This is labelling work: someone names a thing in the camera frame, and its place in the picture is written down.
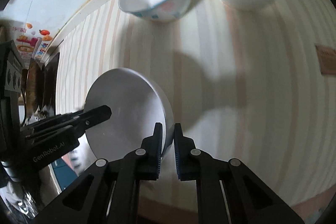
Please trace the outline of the gloved left hand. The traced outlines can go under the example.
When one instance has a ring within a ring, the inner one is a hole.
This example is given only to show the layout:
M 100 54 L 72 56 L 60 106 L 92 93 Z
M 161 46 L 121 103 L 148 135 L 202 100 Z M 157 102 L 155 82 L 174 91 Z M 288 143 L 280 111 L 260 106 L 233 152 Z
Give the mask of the gloved left hand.
M 29 219 L 33 219 L 38 215 L 35 201 L 19 182 L 11 180 L 4 182 L 3 186 L 1 186 L 1 198 L 11 213 L 19 212 Z

